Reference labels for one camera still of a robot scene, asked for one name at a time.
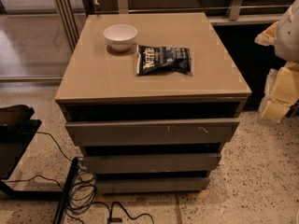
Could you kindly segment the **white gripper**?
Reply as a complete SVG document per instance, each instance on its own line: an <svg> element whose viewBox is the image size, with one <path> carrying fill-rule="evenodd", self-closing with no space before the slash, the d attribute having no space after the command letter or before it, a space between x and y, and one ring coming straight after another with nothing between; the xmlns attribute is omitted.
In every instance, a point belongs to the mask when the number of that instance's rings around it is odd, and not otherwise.
<svg viewBox="0 0 299 224"><path fill-rule="evenodd" d="M278 70L271 69L266 78L264 94L270 101L262 99L261 116L279 123L299 100L299 63L286 62Z"/></svg>

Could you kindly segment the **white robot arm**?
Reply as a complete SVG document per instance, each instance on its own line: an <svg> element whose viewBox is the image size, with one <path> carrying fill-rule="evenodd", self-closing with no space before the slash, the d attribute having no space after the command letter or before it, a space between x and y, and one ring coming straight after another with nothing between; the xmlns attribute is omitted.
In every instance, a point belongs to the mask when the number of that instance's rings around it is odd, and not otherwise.
<svg viewBox="0 0 299 224"><path fill-rule="evenodd" d="M270 70L259 106L259 122L274 125L299 100L299 0L292 3L279 21L257 35L254 42L273 46L275 55L286 62L278 70Z"/></svg>

